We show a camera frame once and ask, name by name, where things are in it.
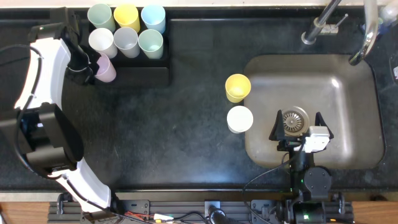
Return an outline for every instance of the drain strainer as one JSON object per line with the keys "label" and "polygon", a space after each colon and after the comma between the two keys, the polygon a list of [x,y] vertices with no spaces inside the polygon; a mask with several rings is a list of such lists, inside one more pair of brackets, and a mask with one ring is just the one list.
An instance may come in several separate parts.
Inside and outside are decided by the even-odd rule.
{"label": "drain strainer", "polygon": [[291,136],[299,136],[308,129],[310,118],[308,114],[298,106],[293,106],[291,108],[282,111],[282,116],[284,119],[285,133]]}

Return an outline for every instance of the stainless steel sink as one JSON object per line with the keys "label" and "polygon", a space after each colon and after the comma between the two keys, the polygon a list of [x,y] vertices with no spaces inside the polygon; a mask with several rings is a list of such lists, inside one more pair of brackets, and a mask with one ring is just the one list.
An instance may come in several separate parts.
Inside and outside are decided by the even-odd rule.
{"label": "stainless steel sink", "polygon": [[348,55],[263,55],[244,69],[251,92],[244,99],[254,116],[246,151],[260,166],[281,163],[284,152],[268,140],[278,110],[290,135],[306,131],[321,112],[335,135],[316,165],[331,169],[372,168],[382,159],[381,132],[373,73],[366,62],[353,67]]}

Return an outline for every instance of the plastic cup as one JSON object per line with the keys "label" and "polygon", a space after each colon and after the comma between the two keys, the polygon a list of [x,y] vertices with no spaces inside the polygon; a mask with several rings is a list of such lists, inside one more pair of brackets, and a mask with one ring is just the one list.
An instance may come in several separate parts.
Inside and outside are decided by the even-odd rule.
{"label": "plastic cup", "polygon": [[97,28],[107,28],[114,32],[116,26],[112,16],[111,8],[106,4],[96,4],[87,12],[88,20]]}
{"label": "plastic cup", "polygon": [[234,106],[226,116],[228,128],[235,134],[249,130],[253,125],[253,114],[244,106]]}
{"label": "plastic cup", "polygon": [[99,69],[95,78],[101,80],[102,82],[111,82],[116,78],[116,70],[114,69],[112,62],[109,60],[108,56],[104,53],[100,53],[101,57],[98,59],[97,64]]}
{"label": "plastic cup", "polygon": [[139,55],[138,34],[130,27],[122,27],[113,35],[113,42],[118,49],[129,58]]}
{"label": "plastic cup", "polygon": [[150,59],[159,59],[163,55],[163,37],[156,30],[145,30],[138,37],[139,47]]}
{"label": "plastic cup", "polygon": [[88,43],[94,50],[106,54],[109,58],[118,54],[118,48],[113,43],[113,34],[106,28],[98,28],[91,32]]}
{"label": "plastic cup", "polygon": [[116,7],[113,17],[120,27],[130,27],[139,32],[139,16],[138,10],[133,4],[123,4]]}
{"label": "plastic cup", "polygon": [[242,74],[231,75],[225,82],[226,97],[232,103],[239,103],[251,89],[250,80]]}
{"label": "plastic cup", "polygon": [[141,11],[141,18],[148,29],[154,29],[161,34],[166,30],[166,12],[162,6],[145,6]]}

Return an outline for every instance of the wooden surface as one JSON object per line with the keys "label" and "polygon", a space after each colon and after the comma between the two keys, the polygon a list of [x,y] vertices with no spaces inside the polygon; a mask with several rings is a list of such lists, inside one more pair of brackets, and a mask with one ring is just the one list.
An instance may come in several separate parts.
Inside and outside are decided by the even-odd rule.
{"label": "wooden surface", "polygon": [[[48,202],[0,203],[7,224],[44,224]],[[353,202],[356,224],[398,223],[398,202]]]}

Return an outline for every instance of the faucet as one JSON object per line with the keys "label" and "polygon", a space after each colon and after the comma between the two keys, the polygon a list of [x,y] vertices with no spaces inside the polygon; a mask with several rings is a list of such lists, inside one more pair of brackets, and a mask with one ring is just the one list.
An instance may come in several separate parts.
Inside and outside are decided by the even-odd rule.
{"label": "faucet", "polygon": [[[329,19],[331,13],[336,9],[341,0],[331,0],[327,7],[323,10],[321,15],[314,19],[313,24],[309,28],[308,32],[304,32],[301,36],[304,44],[314,44],[317,40],[317,36],[324,33],[326,28],[326,21]],[[379,16],[377,11],[377,1],[376,0],[363,0],[365,19],[366,19],[366,30],[364,35],[364,40],[361,48],[353,54],[348,63],[350,65],[359,64],[371,51],[374,42],[377,37],[377,30],[379,28]],[[334,27],[329,26],[329,34],[336,34],[338,26],[343,22],[347,15]]]}

